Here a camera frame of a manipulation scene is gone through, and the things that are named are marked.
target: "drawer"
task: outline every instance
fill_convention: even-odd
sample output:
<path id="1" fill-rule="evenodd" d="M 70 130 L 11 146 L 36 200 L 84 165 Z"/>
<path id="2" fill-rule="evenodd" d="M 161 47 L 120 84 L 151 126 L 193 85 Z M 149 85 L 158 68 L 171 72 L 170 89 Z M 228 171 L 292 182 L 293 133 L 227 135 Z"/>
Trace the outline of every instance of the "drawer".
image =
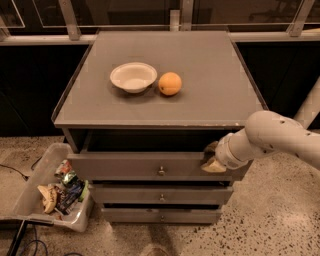
<path id="1" fill-rule="evenodd" d="M 248 166 L 224 173 L 200 167 L 202 152 L 103 152 L 69 154 L 73 168 L 86 180 L 241 180 Z"/>
<path id="2" fill-rule="evenodd" d="M 101 209 L 108 222 L 213 224 L 221 210 Z"/>
<path id="3" fill-rule="evenodd" d="M 232 187 L 106 185 L 89 186 L 96 203 L 109 204 L 225 204 Z"/>

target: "orange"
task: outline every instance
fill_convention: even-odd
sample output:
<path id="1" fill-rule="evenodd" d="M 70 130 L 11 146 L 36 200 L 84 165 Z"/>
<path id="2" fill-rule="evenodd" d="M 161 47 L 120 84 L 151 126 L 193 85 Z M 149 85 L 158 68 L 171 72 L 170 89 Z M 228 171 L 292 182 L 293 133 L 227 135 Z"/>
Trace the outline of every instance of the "orange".
<path id="1" fill-rule="evenodd" d="M 165 95 L 171 96 L 178 93 L 181 89 L 182 81 L 178 74 L 168 72 L 163 74 L 158 83 L 160 92 Z"/>

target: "cable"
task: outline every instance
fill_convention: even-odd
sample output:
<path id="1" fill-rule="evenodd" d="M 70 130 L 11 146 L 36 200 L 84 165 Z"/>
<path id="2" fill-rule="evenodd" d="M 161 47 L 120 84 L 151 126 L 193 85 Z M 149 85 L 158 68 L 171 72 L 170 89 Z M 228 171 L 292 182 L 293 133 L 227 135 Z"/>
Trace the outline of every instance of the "cable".
<path id="1" fill-rule="evenodd" d="M 65 255 L 63 255 L 63 256 L 71 256 L 71 255 L 75 255 L 75 256 L 83 256 L 82 254 L 77 253 L 77 252 L 69 252 L 69 253 L 67 253 L 67 254 L 65 254 Z"/>
<path id="2" fill-rule="evenodd" d="M 35 161 L 35 162 L 31 165 L 31 170 L 32 170 L 32 171 L 34 171 L 36 164 L 41 160 L 41 158 L 42 158 L 42 156 L 40 156 L 40 157 L 38 158 L 38 160 Z"/>
<path id="3" fill-rule="evenodd" d="M 38 240 L 36 225 L 32 225 L 32 226 L 33 226 L 33 230 L 34 230 L 35 240 Z M 38 242 L 36 242 L 36 248 L 34 249 L 33 256 L 36 256 L 36 255 L 37 255 L 37 252 L 38 252 Z"/>
<path id="4" fill-rule="evenodd" d="M 23 250 L 22 250 L 22 252 L 20 253 L 20 256 L 28 249 L 28 247 L 30 247 L 30 245 L 32 245 L 33 243 L 36 243 L 36 244 L 38 244 L 38 243 L 40 243 L 40 244 L 42 244 L 43 245 L 43 248 L 44 248 L 44 250 L 45 250 L 45 253 L 46 253 L 46 256 L 48 256 L 49 254 L 48 254 L 48 248 L 47 248 L 47 246 L 46 246 L 46 244 L 44 243 L 44 242 L 42 242 L 41 240 L 32 240 L 31 242 L 29 242 L 24 248 L 23 248 Z"/>
<path id="5" fill-rule="evenodd" d="M 11 169 L 11 170 L 14 170 L 18 173 L 20 173 L 20 175 L 22 176 L 22 178 L 27 181 L 29 179 L 29 176 L 26 176 L 24 175 L 22 172 L 18 171 L 17 169 L 13 168 L 13 167 L 10 167 L 10 166 L 7 166 L 7 165 L 3 165 L 3 164 L 0 164 L 0 167 L 4 167 L 4 168 L 8 168 L 8 169 Z"/>

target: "trash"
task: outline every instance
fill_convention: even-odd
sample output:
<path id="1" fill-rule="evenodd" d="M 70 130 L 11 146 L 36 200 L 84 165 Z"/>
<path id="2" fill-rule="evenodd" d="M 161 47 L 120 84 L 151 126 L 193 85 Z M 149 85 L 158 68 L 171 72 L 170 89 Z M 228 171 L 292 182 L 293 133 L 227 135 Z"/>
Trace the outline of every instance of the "trash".
<path id="1" fill-rule="evenodd" d="M 68 160 L 61 162 L 54 176 L 57 178 L 56 184 L 38 186 L 43 196 L 44 212 L 50 214 L 55 210 L 61 215 L 69 215 L 76 203 L 83 201 L 88 181 L 78 179 Z"/>
<path id="2" fill-rule="evenodd" d="M 48 186 L 38 186 L 40 193 L 42 194 L 42 203 L 45 213 L 51 213 L 57 204 L 57 192 L 54 186 L 51 184 Z"/>

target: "white bowl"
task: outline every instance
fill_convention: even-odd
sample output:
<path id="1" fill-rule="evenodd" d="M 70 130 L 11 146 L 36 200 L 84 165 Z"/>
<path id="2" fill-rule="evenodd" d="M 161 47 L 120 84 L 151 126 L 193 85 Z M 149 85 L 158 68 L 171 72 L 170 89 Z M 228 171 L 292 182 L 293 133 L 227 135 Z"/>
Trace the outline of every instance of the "white bowl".
<path id="1" fill-rule="evenodd" d="M 132 62 L 116 67 L 110 75 L 111 82 L 129 92 L 144 91 L 157 78 L 157 71 L 148 64 Z"/>

